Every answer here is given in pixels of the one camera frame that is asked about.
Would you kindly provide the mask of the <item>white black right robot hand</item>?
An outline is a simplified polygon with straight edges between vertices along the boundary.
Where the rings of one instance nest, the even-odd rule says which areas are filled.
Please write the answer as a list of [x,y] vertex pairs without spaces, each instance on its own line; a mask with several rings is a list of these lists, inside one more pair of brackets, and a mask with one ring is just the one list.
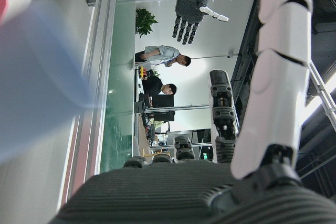
[[86,181],[52,223],[335,223],[335,204],[294,170],[312,10],[312,0],[261,0],[258,58],[230,163],[134,157]]

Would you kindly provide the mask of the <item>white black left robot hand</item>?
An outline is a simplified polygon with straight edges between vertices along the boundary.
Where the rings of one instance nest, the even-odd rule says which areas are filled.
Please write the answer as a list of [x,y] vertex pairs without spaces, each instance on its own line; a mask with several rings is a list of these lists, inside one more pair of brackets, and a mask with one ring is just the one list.
[[222,22],[229,18],[211,10],[208,0],[177,0],[175,5],[176,20],[172,37],[182,44],[191,44],[194,40],[198,25],[205,15],[210,15]]

